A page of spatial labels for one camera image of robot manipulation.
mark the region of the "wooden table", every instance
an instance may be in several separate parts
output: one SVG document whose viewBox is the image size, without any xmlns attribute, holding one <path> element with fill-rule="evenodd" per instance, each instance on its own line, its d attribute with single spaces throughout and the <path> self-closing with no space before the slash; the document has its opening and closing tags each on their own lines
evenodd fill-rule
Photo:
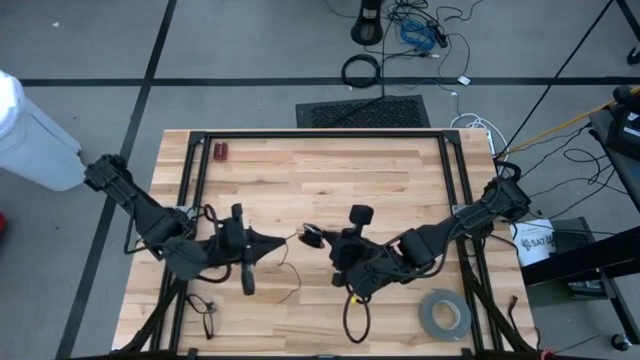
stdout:
<svg viewBox="0 0 640 360">
<path fill-rule="evenodd" d="M 163 205 L 176 203 L 188 136 L 189 130 L 164 133 L 150 191 Z M 477 199 L 495 175 L 489 147 L 482 130 L 460 130 L 460 136 L 471 190 Z M 232 204 L 242 203 L 245 225 L 260 233 L 288 237 L 301 231 L 303 221 L 339 230 L 350 226 L 352 204 L 367 204 L 375 209 L 375 215 L 363 235 L 381 243 L 408 228 L 438 223 L 450 215 L 435 140 L 254 138 L 225 142 L 229 146 L 228 160 L 208 166 L 203 204 L 211 204 L 222 218 L 230 215 Z M 449 157 L 457 180 L 453 151 L 449 151 Z M 194 162 L 192 182 L 200 157 L 196 156 Z M 189 187 L 187 204 L 192 201 L 194 187 Z M 459 181 L 456 190 L 461 199 Z M 497 235 L 511 239 L 506 227 L 496 226 Z M 210 227 L 210 223 L 200 221 L 198 238 L 208 238 Z M 223 284 L 190 282 L 189 293 L 219 306 L 216 336 L 205 339 L 202 316 L 187 306 L 179 352 L 196 347 L 200 354 L 227 355 L 460 355 L 461 348 L 473 348 L 470 335 L 458 342 L 428 336 L 417 318 L 417 304 L 433 289 L 450 289 L 464 296 L 455 246 L 449 247 L 445 267 L 438 276 L 404 286 L 392 284 L 375 293 L 371 333 L 364 343 L 354 345 L 342 328 L 346 291 L 331 286 L 333 268 L 328 247 L 313 249 L 295 237 L 288 244 L 286 260 L 299 272 L 302 288 L 281 304 L 278 302 L 298 285 L 291 268 L 278 266 L 284 248 L 267 255 L 256 266 L 254 296 L 243 296 L 237 268 Z M 485 252 L 496 304 L 506 314 L 511 296 L 519 298 L 513 312 L 515 321 L 525 340 L 535 345 L 533 319 L 514 249 L 488 238 Z M 151 254 L 135 255 L 114 348 L 130 341 L 155 307 L 163 269 L 164 264 Z M 208 270 L 205 275 L 218 274 Z M 486 313 L 477 304 L 485 348 L 491 348 Z M 350 328 L 356 337 L 364 329 L 361 308 L 350 309 Z M 172 316 L 170 308 L 161 348 L 168 346 Z M 438 309 L 436 318 L 451 321 L 445 309 Z"/>
</svg>

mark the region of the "black mat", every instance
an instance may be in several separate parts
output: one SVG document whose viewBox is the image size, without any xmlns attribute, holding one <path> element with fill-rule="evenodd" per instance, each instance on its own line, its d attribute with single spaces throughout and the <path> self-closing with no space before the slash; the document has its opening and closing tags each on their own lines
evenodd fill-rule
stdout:
<svg viewBox="0 0 640 360">
<path fill-rule="evenodd" d="M 296 120 L 298 128 L 431 127 L 422 95 L 297 104 Z"/>
</svg>

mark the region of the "white container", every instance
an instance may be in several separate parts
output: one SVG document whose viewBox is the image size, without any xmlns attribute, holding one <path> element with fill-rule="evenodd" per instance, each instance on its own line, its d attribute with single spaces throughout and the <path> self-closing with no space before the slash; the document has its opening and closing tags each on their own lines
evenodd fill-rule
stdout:
<svg viewBox="0 0 640 360">
<path fill-rule="evenodd" d="M 80 144 L 24 96 L 20 82 L 0 71 L 0 168 L 64 191 L 84 180 L 79 151 Z"/>
</svg>

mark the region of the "blue cable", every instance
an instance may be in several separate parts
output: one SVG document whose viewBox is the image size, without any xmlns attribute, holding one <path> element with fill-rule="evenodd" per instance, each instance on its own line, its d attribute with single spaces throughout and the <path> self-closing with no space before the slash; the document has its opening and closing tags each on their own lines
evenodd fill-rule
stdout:
<svg viewBox="0 0 640 360">
<path fill-rule="evenodd" d="M 429 52 L 436 46 L 436 35 L 433 30 L 415 20 L 402 21 L 400 37 L 405 44 L 412 45 L 424 52 Z"/>
</svg>

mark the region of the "black floor line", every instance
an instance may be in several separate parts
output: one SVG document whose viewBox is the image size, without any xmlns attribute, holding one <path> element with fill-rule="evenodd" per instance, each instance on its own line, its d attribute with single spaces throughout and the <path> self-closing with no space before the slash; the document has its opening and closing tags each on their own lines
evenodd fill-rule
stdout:
<svg viewBox="0 0 640 360">
<path fill-rule="evenodd" d="M 469 77 L 473 85 L 499 86 L 590 86 L 590 85 L 638 85 L 640 77 Z M 145 79 L 21 79 L 25 87 L 126 87 L 143 86 Z M 456 85 L 457 78 L 439 77 L 386 77 L 387 85 L 433 86 L 438 84 Z M 302 77 L 302 78 L 156 78 L 149 86 L 200 86 L 200 87 L 261 87 L 261 86 L 336 86 L 344 85 L 339 77 Z"/>
<path fill-rule="evenodd" d="M 120 155 L 126 159 L 129 159 L 131 151 L 133 150 L 133 144 L 138 133 L 144 108 L 151 90 L 150 80 L 153 79 L 156 69 L 158 68 L 158 62 L 160 61 L 160 55 L 162 54 L 162 48 L 164 47 L 167 33 L 169 32 L 169 26 L 171 25 L 171 20 L 173 18 L 176 1 L 177 0 L 168 0 L 167 2 L 167 8 L 162 19 L 162 24 L 160 25 L 160 30 L 158 31 L 158 36 L 156 37 L 156 42 L 153 46 L 153 51 L 151 52 L 144 81 L 141 84 L 142 87 L 140 88 L 133 113 L 131 114 L 127 134 L 125 135 L 120 149 Z M 93 242 L 91 243 L 91 248 L 89 250 L 89 255 L 87 256 L 84 270 L 82 271 L 80 284 L 78 285 L 76 296 L 73 300 L 73 305 L 71 306 L 71 312 L 69 313 L 69 318 L 65 325 L 62 340 L 58 346 L 56 359 L 68 359 L 71 357 L 73 352 L 73 348 L 78 337 L 78 331 L 82 324 L 82 318 L 84 317 L 87 303 L 89 301 L 93 282 L 98 271 L 98 265 L 100 263 L 100 258 L 102 257 L 105 241 L 107 240 L 107 234 L 115 212 L 115 205 L 114 201 L 107 198 L 102 209 L 102 213 L 100 214 L 100 220 L 98 221 L 98 227 L 93 237 Z"/>
<path fill-rule="evenodd" d="M 144 79 L 20 79 L 24 87 L 142 86 Z"/>
<path fill-rule="evenodd" d="M 620 7 L 620 10 L 622 11 L 622 15 L 624 15 L 624 18 L 627 19 L 627 22 L 629 23 L 631 30 L 633 30 L 633 33 L 636 35 L 636 39 L 640 41 L 640 24 L 638 24 L 638 20 L 636 20 L 636 17 L 633 16 L 631 9 L 629 9 L 629 4 L 627 4 L 626 0 L 617 0 L 617 2 L 618 2 L 618 6 Z M 630 44 L 629 51 L 631 51 L 631 47 L 635 45 L 636 44 L 633 44 L 633 45 Z"/>
</svg>

